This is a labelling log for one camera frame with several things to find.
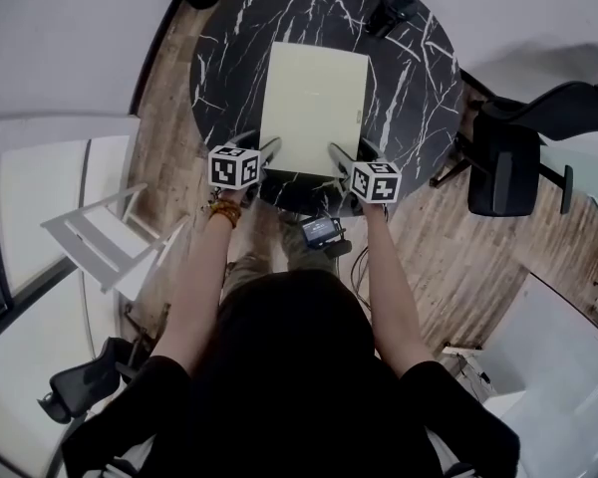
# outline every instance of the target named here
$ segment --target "white chair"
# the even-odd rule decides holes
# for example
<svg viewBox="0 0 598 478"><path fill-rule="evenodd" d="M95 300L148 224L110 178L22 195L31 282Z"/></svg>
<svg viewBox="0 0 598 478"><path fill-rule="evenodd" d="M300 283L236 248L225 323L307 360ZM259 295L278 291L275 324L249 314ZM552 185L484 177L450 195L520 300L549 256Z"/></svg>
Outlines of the white chair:
<svg viewBox="0 0 598 478"><path fill-rule="evenodd" d="M103 293L115 287L131 301L138 296L150 273L159 267L189 219L184 216L161 235L157 234L132 214L140 192L146 187L145 183L138 184L41 225L80 269L100 283ZM133 197L120 219L107 205L123 201L129 195ZM154 237L154 241L146 240L129 227L128 220Z"/></svg>

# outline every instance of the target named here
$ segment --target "beaded bracelet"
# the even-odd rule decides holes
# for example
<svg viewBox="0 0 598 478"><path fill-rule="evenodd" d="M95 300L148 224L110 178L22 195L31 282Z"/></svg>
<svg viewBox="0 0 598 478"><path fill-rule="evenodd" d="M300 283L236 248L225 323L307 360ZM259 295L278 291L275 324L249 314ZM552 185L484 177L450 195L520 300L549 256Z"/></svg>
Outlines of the beaded bracelet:
<svg viewBox="0 0 598 478"><path fill-rule="evenodd" d="M217 200L210 204L210 217L213 214L222 214L230 220L232 228L236 228L241 216L241 207L232 200Z"/></svg>

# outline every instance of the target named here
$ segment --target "wooden floor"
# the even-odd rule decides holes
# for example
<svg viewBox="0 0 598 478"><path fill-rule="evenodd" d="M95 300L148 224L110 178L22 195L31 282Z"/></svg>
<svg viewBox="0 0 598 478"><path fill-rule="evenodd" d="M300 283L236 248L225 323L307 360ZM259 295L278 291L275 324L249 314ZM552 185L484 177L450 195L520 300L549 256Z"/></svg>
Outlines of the wooden floor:
<svg viewBox="0 0 598 478"><path fill-rule="evenodd" d="M147 182L149 189L140 199L139 213L158 229L183 213L193 219L136 302L137 314L150 328L163 304L171 300L177 271L203 228L200 208L209 192L206 150L190 108L188 72L211 12L181 4L158 52L140 109L130 185ZM469 134L469 115L463 130ZM570 213L560 216L560 191L542 182L531 217L483 218L467 211L467 184L465 173L440 190L425 186L400 204L391 221L430 346L438 352L444 342L462 347L482 344L530 272L589 315L598 304L598 287L592 285L598 278L594 203L576 193ZM242 218L230 260L248 249L253 228L258 228L260 239L273 238L254 223L252 212ZM344 223L355 246L340 264L341 279L350 285L350 267L366 244L366 227L363 218ZM284 261L278 246L274 255L276 270L281 270ZM361 292L367 295L365 277Z"/></svg>

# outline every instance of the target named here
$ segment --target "sheet of paper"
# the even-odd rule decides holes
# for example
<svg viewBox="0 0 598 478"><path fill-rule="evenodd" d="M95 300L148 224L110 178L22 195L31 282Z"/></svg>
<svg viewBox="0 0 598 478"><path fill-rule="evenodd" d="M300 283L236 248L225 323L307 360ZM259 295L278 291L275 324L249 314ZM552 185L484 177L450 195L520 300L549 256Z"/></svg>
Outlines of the sheet of paper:
<svg viewBox="0 0 598 478"><path fill-rule="evenodd" d="M261 143L281 137L275 170L341 176L328 154L337 143L356 158L368 57L274 43L261 119Z"/></svg>

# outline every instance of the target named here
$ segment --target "black marble tabletop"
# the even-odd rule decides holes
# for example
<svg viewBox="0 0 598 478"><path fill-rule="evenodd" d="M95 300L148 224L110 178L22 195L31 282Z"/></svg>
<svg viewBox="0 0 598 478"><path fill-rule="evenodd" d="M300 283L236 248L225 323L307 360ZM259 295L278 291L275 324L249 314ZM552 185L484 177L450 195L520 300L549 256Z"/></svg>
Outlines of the black marble tabletop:
<svg viewBox="0 0 598 478"><path fill-rule="evenodd" d="M364 31L379 0L225 0L199 35L190 99L209 148L259 129L274 41L368 55L361 136L403 173L400 197L441 168L458 129L462 82L453 47L421 3L419 14L385 39ZM311 215L351 214L351 198L331 177L268 170L264 200Z"/></svg>

